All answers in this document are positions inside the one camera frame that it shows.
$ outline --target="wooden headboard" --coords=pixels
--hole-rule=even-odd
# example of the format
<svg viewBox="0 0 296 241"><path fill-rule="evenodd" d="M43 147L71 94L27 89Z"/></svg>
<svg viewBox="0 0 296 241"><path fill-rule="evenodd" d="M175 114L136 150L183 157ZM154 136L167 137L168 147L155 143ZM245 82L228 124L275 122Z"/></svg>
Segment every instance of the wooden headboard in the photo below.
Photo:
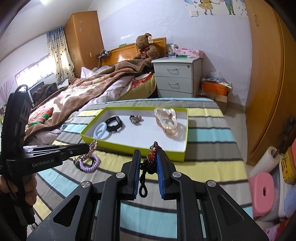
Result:
<svg viewBox="0 0 296 241"><path fill-rule="evenodd" d="M157 48L158 52L160 53L160 56L165 57L165 55L168 52L166 46L166 38L153 39L153 45ZM102 58L103 66L111 66L123 60L133 59L133 57L137 54L138 53L137 49L135 48L135 43L112 49L111 56Z"/></svg>

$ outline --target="pink stool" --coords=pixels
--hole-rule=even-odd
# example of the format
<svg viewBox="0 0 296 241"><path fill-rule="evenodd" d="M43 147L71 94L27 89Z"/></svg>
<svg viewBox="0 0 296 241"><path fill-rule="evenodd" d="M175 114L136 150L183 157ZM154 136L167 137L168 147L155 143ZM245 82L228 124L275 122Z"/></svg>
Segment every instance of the pink stool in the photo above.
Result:
<svg viewBox="0 0 296 241"><path fill-rule="evenodd" d="M268 213L274 202L274 180L269 173L261 172L249 178L252 195L253 216L259 217Z"/></svg>

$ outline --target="drawer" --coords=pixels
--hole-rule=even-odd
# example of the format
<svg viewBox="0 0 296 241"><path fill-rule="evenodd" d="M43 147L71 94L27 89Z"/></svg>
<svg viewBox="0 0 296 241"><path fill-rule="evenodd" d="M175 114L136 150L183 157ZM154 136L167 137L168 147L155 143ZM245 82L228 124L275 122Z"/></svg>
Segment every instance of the drawer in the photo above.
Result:
<svg viewBox="0 0 296 241"><path fill-rule="evenodd" d="M155 76L193 79L193 64L156 63Z"/></svg>
<svg viewBox="0 0 296 241"><path fill-rule="evenodd" d="M155 77L157 89L193 93L193 80L173 77Z"/></svg>
<svg viewBox="0 0 296 241"><path fill-rule="evenodd" d="M157 90L158 98L192 98L193 94L177 92L177 91L166 91Z"/></svg>

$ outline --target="wardrobe door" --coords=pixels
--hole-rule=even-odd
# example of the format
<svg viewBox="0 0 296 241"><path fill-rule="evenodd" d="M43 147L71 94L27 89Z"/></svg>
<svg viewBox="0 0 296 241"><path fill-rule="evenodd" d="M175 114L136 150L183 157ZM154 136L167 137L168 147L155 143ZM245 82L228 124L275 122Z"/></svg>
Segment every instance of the wardrobe door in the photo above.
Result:
<svg viewBox="0 0 296 241"><path fill-rule="evenodd" d="M278 15L264 0L245 0L252 35L252 72L246 103L248 159L266 132L279 98L284 47Z"/></svg>
<svg viewBox="0 0 296 241"><path fill-rule="evenodd" d="M288 30L287 26L280 19L281 30L284 40L284 74L281 84L280 95L276 104L274 114L264 133L260 143L252 153L249 164L256 164L269 146L279 147L283 139L283 130L291 117L296 117L296 41ZM296 138L296 128L291 132L286 144L281 149L285 153Z"/></svg>
<svg viewBox="0 0 296 241"><path fill-rule="evenodd" d="M74 28L73 15L69 18L68 22L64 27L64 32L66 36L67 46L70 54L70 58L74 65L74 74L76 78L80 78L81 67L83 66L83 61L80 56L79 44Z"/></svg>
<svg viewBox="0 0 296 241"><path fill-rule="evenodd" d="M84 67L92 70L99 65L96 55L104 49L97 11L74 14L74 26Z"/></svg>

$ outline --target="teddy bear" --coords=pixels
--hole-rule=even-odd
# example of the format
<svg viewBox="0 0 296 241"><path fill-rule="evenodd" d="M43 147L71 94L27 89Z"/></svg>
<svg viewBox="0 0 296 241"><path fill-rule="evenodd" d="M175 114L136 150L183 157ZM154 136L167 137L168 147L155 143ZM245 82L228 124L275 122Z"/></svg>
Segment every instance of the teddy bear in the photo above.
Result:
<svg viewBox="0 0 296 241"><path fill-rule="evenodd" d="M140 50L140 53L133 59L144 59L146 66L152 67L151 61L160 58L160 54L154 45L149 44L149 36L151 36L151 34L146 33L137 37L135 47Z"/></svg>

